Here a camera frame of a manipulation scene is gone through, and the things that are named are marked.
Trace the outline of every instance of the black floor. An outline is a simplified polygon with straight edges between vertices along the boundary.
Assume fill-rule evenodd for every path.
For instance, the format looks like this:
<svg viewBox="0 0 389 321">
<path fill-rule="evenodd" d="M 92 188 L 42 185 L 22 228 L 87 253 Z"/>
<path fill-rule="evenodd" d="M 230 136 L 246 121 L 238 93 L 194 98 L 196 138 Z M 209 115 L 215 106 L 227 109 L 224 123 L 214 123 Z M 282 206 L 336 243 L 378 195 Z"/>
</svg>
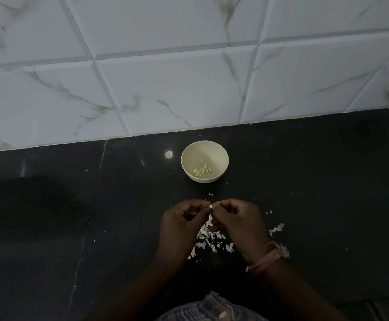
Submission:
<svg viewBox="0 0 389 321">
<path fill-rule="evenodd" d="M 214 183 L 181 168 L 198 140 L 229 153 Z M 0 320 L 81 320 L 148 265 L 164 210 L 230 197 L 258 204 L 269 228 L 285 224 L 274 240 L 326 299 L 389 320 L 389 300 L 373 302 L 389 298 L 387 109 L 0 152 Z M 207 291 L 205 271 L 226 277 L 212 284 L 223 297 L 261 303 L 232 292 L 251 281 L 237 253 L 201 256 L 158 311 Z"/>
</svg>

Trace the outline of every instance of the pink thread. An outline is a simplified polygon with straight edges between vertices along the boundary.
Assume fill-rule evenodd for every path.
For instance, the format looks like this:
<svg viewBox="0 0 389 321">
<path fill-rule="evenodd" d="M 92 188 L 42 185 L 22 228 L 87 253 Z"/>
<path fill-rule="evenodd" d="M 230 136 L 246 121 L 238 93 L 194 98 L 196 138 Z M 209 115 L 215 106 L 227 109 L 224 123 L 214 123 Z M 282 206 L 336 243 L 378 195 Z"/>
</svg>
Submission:
<svg viewBox="0 0 389 321">
<path fill-rule="evenodd" d="M 287 250 L 287 247 L 283 246 L 283 244 L 277 244 L 276 242 L 271 241 L 266 244 L 266 249 L 267 246 L 271 243 L 273 243 L 276 246 L 276 248 L 273 249 L 268 254 L 266 254 L 266 256 L 264 256 L 262 259 L 257 261 L 255 264 L 248 267 L 248 269 L 252 270 L 254 274 L 258 275 L 262 273 L 268 266 L 273 264 L 280 257 L 290 258 L 289 251 Z"/>
</svg>

